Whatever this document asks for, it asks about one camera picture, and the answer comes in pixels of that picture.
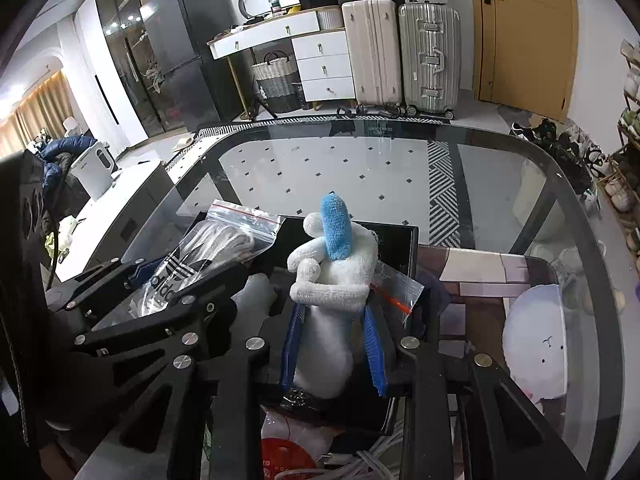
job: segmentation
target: silver suitcase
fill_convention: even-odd
[[[404,4],[398,10],[407,113],[453,118],[460,87],[460,16],[448,5]]]
[[[360,104],[402,102],[396,4],[361,0],[342,6],[356,99]]]

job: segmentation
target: red label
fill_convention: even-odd
[[[316,462],[298,444],[281,438],[262,439],[262,471],[264,480],[273,480],[281,471],[315,469]],[[306,480],[314,475],[289,475],[287,480]]]

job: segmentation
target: dark refrigerator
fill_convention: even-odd
[[[213,59],[207,46],[233,23],[229,0],[149,0],[140,14],[164,75],[162,91],[187,129],[235,119],[242,105],[228,62]]]

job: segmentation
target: drawer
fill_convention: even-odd
[[[315,12],[300,12],[248,27],[209,43],[213,57],[228,56],[252,46],[320,30]]]
[[[332,77],[331,79],[303,81],[302,88],[305,91],[305,99],[307,101],[355,99],[356,97],[356,92],[353,89],[353,78],[351,77]]]
[[[302,81],[334,77],[352,77],[349,54],[299,59],[298,71],[300,72],[300,79],[302,79]]]
[[[311,34],[303,38],[294,38],[291,42],[296,53],[296,59],[349,53],[347,35],[343,30]]]

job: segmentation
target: glass table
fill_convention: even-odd
[[[539,343],[566,360],[562,391],[526,393],[541,397],[537,406],[580,464],[603,479],[623,403],[620,322],[584,207],[555,162],[515,137],[447,124],[282,122],[221,135],[123,261],[172,250],[213,199],[303,217],[335,192],[353,221],[418,228],[416,279],[434,274],[452,297],[437,331],[440,352],[487,352],[507,371],[510,310],[537,285],[559,283],[566,339]]]

